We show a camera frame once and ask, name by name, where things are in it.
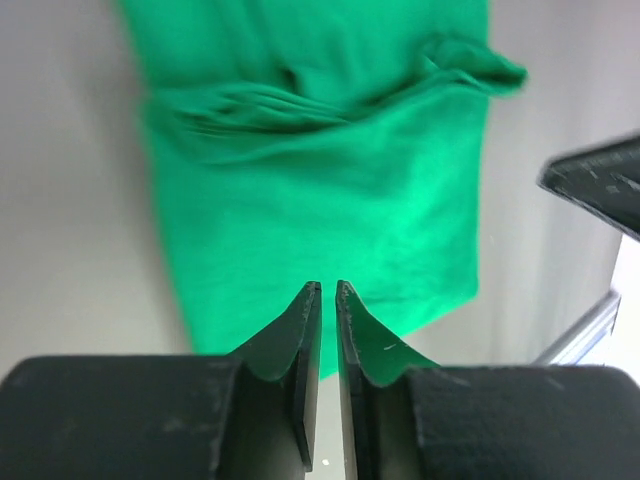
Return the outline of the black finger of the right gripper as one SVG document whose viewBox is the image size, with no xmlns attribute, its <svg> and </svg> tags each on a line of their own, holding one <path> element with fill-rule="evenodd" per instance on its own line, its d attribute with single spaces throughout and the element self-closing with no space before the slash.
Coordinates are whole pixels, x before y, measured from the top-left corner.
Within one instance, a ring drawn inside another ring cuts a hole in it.
<svg viewBox="0 0 640 480">
<path fill-rule="evenodd" d="M 639 134 L 550 159 L 537 184 L 625 235 L 639 233 Z"/>
</svg>

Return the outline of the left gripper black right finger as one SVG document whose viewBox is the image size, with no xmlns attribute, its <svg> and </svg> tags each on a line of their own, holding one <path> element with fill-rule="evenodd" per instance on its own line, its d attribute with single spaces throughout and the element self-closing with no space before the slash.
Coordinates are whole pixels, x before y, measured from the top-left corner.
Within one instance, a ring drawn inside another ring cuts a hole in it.
<svg viewBox="0 0 640 480">
<path fill-rule="evenodd" d="M 602 366 L 439 366 L 336 289 L 349 479 L 635 479 L 639 388 Z"/>
</svg>

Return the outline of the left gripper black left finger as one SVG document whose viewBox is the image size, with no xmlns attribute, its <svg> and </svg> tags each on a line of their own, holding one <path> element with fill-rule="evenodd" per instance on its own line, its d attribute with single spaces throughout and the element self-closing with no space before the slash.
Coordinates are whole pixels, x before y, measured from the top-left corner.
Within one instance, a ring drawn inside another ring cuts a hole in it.
<svg viewBox="0 0 640 480">
<path fill-rule="evenodd" d="M 39 356 L 1 383 L 5 479 L 302 479 L 321 287 L 225 355 Z"/>
</svg>

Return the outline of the green t shirt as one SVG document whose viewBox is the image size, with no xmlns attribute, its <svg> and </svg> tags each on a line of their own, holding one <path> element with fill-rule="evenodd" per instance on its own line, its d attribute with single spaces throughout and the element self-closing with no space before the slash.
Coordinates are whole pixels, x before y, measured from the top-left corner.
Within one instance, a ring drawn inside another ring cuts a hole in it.
<svg viewBox="0 0 640 480">
<path fill-rule="evenodd" d="M 478 290 L 489 101 L 526 69 L 486 1 L 123 1 L 171 283 L 227 353 L 321 283 L 320 373 L 349 281 L 400 336 Z"/>
</svg>

